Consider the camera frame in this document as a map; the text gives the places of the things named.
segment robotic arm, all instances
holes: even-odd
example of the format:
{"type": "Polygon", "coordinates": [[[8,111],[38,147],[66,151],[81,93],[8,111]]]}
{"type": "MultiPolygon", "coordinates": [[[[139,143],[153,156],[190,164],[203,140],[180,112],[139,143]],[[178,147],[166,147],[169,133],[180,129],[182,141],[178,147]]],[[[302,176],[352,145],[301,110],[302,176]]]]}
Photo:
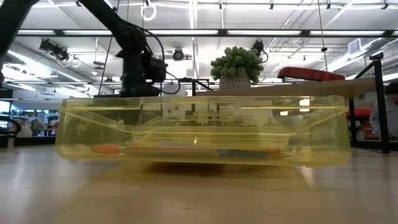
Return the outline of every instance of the robotic arm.
{"type": "MultiPolygon", "coordinates": [[[[0,7],[0,70],[3,58],[21,27],[30,8],[39,0],[4,0],[0,7]]],[[[113,34],[122,48],[117,57],[123,59],[122,90],[120,97],[158,96],[160,90],[153,87],[166,77],[166,64],[153,58],[145,30],[121,19],[103,0],[80,0],[113,34]]]]}

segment transparent plastic bin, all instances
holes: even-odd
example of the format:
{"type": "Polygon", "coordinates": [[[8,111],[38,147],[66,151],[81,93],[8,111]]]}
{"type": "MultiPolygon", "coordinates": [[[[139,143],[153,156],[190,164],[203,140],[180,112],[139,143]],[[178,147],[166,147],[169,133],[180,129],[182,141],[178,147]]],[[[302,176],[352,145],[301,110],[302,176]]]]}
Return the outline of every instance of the transparent plastic bin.
{"type": "Polygon", "coordinates": [[[66,158],[282,166],[350,157],[340,96],[199,96],[64,100],[66,158]]]}

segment ceiling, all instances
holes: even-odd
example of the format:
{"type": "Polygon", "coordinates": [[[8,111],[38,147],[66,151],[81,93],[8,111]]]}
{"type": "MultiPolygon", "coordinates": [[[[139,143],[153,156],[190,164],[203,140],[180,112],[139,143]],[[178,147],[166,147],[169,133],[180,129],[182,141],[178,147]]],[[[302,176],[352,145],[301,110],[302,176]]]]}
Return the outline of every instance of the ceiling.
{"type": "MultiPolygon", "coordinates": [[[[109,5],[117,6],[117,0],[106,0],[109,5]]],[[[268,0],[222,0],[223,9],[219,8],[219,0],[152,0],[156,5],[157,14],[151,21],[143,21],[141,17],[142,1],[121,0],[118,14],[129,22],[146,29],[320,29],[320,15],[317,9],[317,0],[274,0],[274,9],[270,10],[268,0]]],[[[324,0],[320,1],[323,29],[396,29],[398,21],[398,0],[388,0],[389,7],[382,10],[383,0],[324,0]],[[330,2],[332,7],[326,9],[330,2]]],[[[147,17],[151,16],[151,9],[147,9],[147,17]]],[[[22,29],[105,29],[84,6],[75,5],[75,0],[41,0],[36,7],[30,10],[22,29]]],[[[95,37],[17,37],[15,44],[30,50],[35,59],[40,59],[43,53],[39,50],[42,39],[50,39],[53,43],[66,47],[75,60],[69,65],[68,71],[77,73],[87,80],[100,81],[102,71],[94,69],[93,61],[105,62],[109,47],[109,37],[98,39],[96,52],[95,37]]],[[[176,48],[183,49],[188,55],[196,54],[197,78],[210,78],[210,62],[221,56],[226,47],[240,46],[251,48],[256,40],[263,40],[267,46],[269,60],[265,64],[261,80],[275,78],[279,69],[286,66],[307,67],[322,69],[326,61],[332,64],[336,58],[348,51],[348,44],[355,38],[325,38],[325,47],[328,51],[321,52],[323,41],[321,38],[255,38],[255,37],[160,37],[166,54],[176,48]]],[[[148,37],[151,49],[160,54],[160,46],[154,38],[148,37]]],[[[398,50],[395,43],[384,46],[385,61],[391,61],[395,68],[398,50]]],[[[117,80],[122,74],[122,60],[115,55],[121,50],[116,41],[112,41],[110,55],[106,61],[105,77],[117,80]]],[[[335,67],[334,72],[345,76],[354,75],[364,67],[365,56],[356,58],[346,66],[335,67]]],[[[50,55],[44,55],[47,66],[60,67],[50,55]]],[[[174,62],[168,60],[170,69],[179,78],[189,76],[187,69],[193,69],[193,62],[174,62]]],[[[109,90],[120,86],[110,86],[109,90]]]]}

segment desk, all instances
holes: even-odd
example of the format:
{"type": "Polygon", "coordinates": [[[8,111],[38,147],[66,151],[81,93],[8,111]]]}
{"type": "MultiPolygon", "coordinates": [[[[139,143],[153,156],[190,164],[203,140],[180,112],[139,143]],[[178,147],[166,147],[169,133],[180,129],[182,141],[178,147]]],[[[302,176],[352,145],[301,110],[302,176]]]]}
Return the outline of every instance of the desk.
{"type": "Polygon", "coordinates": [[[0,152],[0,223],[375,224],[398,222],[398,153],[329,168],[63,159],[0,152]]]}
{"type": "Polygon", "coordinates": [[[38,134],[40,134],[42,131],[44,132],[44,136],[49,136],[51,134],[52,131],[57,130],[56,128],[42,128],[39,129],[38,134]]]}

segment potted plant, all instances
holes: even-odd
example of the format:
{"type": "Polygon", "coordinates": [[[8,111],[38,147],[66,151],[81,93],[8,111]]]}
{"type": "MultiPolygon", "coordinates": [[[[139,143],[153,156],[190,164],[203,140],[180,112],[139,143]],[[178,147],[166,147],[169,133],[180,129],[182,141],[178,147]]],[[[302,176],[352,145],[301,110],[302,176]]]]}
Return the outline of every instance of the potted plant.
{"type": "Polygon", "coordinates": [[[57,115],[48,116],[48,117],[47,117],[47,121],[48,121],[47,124],[50,125],[52,121],[56,121],[56,120],[58,120],[58,118],[59,118],[59,116],[57,116],[57,115]]]}
{"type": "Polygon", "coordinates": [[[259,82],[259,75],[264,70],[262,58],[255,50],[243,47],[227,47],[225,56],[212,61],[211,76],[220,80],[220,90],[231,88],[250,88],[251,82],[259,82]]]}

